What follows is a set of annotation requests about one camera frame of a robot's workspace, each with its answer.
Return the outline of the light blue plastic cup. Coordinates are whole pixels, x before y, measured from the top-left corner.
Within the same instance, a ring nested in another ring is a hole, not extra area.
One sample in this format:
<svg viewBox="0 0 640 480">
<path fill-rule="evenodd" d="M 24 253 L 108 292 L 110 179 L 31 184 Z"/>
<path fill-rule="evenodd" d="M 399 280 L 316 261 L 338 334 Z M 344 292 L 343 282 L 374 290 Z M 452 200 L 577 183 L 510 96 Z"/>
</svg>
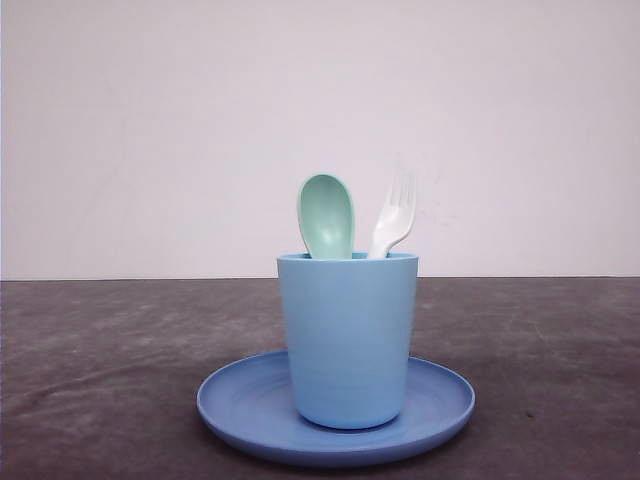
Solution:
<svg viewBox="0 0 640 480">
<path fill-rule="evenodd" d="M 404 405 L 419 258 L 278 257 L 294 404 L 337 429 L 385 424 Z"/>
</svg>

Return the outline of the green plastic spoon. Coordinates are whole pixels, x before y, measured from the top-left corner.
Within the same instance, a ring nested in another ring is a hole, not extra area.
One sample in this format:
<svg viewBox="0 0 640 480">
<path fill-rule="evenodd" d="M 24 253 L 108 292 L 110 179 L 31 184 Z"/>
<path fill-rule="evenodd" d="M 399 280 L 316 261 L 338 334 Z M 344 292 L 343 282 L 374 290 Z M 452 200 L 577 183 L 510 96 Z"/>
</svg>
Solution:
<svg viewBox="0 0 640 480">
<path fill-rule="evenodd" d="M 301 186 L 297 199 L 300 233 L 313 259 L 351 259 L 355 217 L 351 195 L 335 176 L 317 174 Z"/>
</svg>

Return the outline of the white plastic fork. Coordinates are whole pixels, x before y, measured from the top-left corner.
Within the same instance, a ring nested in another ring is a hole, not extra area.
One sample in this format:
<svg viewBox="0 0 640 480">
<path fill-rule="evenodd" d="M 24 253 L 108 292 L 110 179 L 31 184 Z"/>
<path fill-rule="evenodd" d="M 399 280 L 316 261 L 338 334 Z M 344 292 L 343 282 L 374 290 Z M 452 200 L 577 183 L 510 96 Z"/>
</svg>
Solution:
<svg viewBox="0 0 640 480">
<path fill-rule="evenodd" d="M 414 225 L 416 205 L 415 173 L 405 162 L 398 161 L 373 230 L 369 258 L 386 258 L 389 251 L 410 234 Z"/>
</svg>

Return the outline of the blue plastic plate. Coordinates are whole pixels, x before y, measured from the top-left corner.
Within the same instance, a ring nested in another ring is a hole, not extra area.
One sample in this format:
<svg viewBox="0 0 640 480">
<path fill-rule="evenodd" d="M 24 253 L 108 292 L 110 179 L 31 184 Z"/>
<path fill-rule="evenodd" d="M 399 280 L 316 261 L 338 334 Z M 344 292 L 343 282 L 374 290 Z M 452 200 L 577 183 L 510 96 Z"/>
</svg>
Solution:
<svg viewBox="0 0 640 480">
<path fill-rule="evenodd" d="M 220 368 L 196 397 L 203 422 L 228 445 L 272 462 L 328 469 L 386 464 L 436 449 L 465 427 L 475 402 L 463 376 L 412 357 L 405 405 L 396 418 L 361 430 L 323 427 L 296 411 L 284 350 Z"/>
</svg>

